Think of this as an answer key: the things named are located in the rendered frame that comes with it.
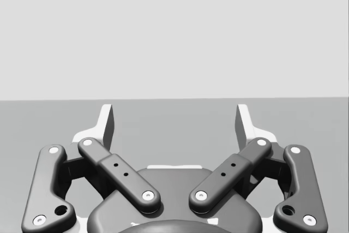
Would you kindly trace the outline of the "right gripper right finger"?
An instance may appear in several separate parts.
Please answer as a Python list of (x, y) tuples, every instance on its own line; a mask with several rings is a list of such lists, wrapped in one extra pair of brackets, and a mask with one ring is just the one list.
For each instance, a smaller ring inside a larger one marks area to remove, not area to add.
[(278, 182), (284, 200), (273, 214), (283, 232), (327, 232), (328, 221), (310, 151), (302, 145), (281, 147), (276, 136), (253, 125), (248, 106), (237, 105), (235, 132), (239, 152), (230, 155), (189, 195), (189, 207), (210, 212), (231, 190), (248, 195), (264, 178)]

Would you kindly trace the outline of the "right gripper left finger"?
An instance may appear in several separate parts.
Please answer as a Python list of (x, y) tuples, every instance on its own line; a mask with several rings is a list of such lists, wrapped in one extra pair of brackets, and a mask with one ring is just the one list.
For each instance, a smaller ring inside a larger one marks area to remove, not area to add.
[(70, 146), (48, 145), (39, 151), (21, 223), (23, 232), (73, 229), (78, 218), (65, 198), (72, 181), (81, 177), (103, 198), (117, 190), (141, 213), (160, 208), (160, 193), (119, 155), (110, 152), (114, 123), (112, 105), (105, 104), (96, 125), (75, 134)]

